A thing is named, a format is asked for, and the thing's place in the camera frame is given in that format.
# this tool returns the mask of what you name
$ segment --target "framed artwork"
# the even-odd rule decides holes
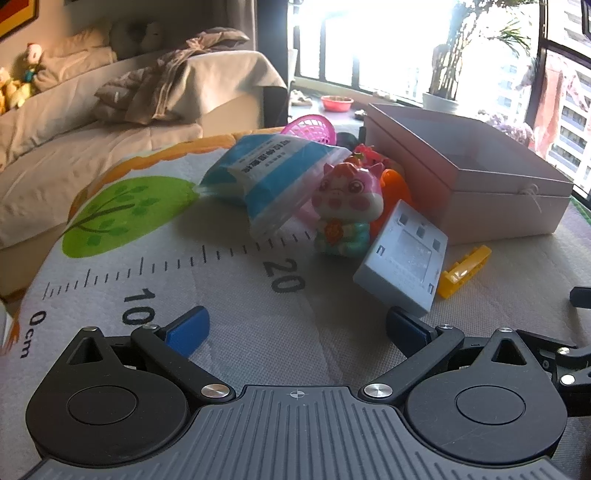
[[[0,40],[37,18],[41,0],[0,0]]]

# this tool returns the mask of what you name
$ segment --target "pink plastic basket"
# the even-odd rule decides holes
[[[336,133],[333,124],[322,115],[304,115],[285,126],[283,135],[305,138],[326,145],[336,145]]]

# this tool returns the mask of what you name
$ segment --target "brown quilted blanket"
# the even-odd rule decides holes
[[[168,99],[187,59],[195,55],[232,50],[249,38],[233,28],[216,27],[190,38],[183,48],[165,53],[153,65],[134,70],[105,83],[97,92],[94,114],[109,122],[148,125],[153,120],[171,120]]]

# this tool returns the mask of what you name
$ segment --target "open box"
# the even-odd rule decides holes
[[[481,121],[368,105],[366,144],[399,162],[417,209],[450,245],[552,233],[573,183]]]

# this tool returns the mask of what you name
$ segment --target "tree illustration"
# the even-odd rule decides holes
[[[100,192],[64,232],[63,252],[89,257],[125,245],[167,223],[197,194],[193,183],[174,177],[137,177]]]

